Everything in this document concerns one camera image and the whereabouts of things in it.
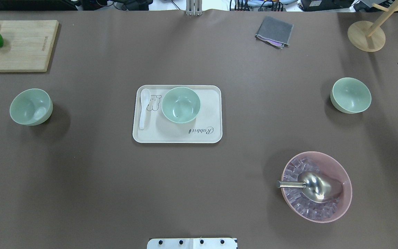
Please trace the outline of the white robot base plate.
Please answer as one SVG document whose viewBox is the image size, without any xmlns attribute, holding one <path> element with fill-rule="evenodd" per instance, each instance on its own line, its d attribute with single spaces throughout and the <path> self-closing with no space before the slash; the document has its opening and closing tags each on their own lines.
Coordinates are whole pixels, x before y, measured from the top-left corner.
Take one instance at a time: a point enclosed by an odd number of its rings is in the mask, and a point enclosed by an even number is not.
<svg viewBox="0 0 398 249">
<path fill-rule="evenodd" d="M 147 249 L 237 249 L 236 238 L 153 238 Z"/>
</svg>

